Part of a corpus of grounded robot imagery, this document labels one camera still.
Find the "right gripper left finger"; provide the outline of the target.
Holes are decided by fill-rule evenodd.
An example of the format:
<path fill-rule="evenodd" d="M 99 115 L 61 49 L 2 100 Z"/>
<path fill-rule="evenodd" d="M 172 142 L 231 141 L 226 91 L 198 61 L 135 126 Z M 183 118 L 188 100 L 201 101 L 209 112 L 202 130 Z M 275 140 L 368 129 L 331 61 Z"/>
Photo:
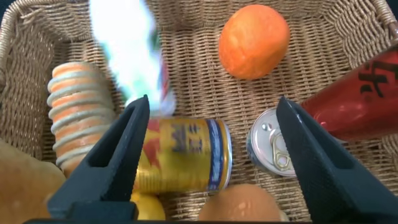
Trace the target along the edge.
<path fill-rule="evenodd" d="M 149 100 L 130 103 L 48 201 L 61 220 L 135 220 L 131 202 L 149 121 Z"/>

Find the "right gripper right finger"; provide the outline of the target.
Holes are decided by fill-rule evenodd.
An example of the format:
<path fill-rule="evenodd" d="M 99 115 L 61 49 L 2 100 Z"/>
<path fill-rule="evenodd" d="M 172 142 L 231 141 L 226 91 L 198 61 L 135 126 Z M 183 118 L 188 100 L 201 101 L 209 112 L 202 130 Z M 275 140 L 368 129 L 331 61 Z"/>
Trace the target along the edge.
<path fill-rule="evenodd" d="M 300 105 L 281 97 L 276 115 L 313 222 L 397 222 L 397 197 Z"/>

